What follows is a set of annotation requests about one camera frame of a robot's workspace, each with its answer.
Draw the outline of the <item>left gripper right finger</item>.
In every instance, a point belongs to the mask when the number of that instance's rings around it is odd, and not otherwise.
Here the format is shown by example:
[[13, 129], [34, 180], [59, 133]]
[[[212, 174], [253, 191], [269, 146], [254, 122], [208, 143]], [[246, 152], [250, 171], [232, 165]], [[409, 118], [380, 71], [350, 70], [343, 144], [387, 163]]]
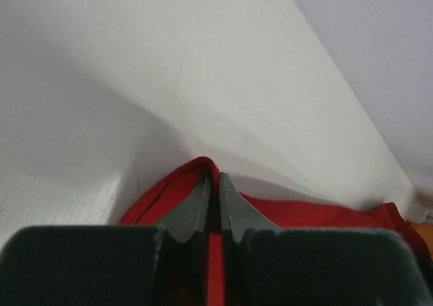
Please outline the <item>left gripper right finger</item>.
[[242, 305], [431, 305], [415, 255], [387, 229], [280, 227], [219, 179], [224, 279]]

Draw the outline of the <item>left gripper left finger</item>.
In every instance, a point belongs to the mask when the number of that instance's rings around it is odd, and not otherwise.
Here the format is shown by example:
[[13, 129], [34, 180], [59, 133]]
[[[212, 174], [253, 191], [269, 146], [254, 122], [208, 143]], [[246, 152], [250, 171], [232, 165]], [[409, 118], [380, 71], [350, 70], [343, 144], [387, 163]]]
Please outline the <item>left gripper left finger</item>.
[[34, 226], [1, 251], [2, 305], [203, 305], [211, 179], [151, 225]]

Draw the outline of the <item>red t-shirt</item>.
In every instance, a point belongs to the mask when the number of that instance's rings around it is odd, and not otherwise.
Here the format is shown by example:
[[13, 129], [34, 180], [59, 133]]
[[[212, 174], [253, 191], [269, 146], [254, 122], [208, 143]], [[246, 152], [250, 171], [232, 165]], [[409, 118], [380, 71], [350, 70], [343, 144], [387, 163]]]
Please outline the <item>red t-shirt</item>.
[[[120, 218], [121, 224], [151, 224], [177, 206], [192, 191], [199, 178], [210, 173], [210, 242], [204, 266], [204, 295], [206, 305], [225, 305], [226, 285], [223, 280], [222, 236], [219, 218], [219, 174], [213, 160], [195, 158], [162, 178], [150, 188]], [[404, 220], [393, 202], [382, 203], [370, 211], [356, 211], [297, 200], [263, 200], [243, 195], [264, 216], [282, 227], [380, 227], [398, 233], [418, 257], [431, 260], [432, 241], [421, 236], [413, 223]]]

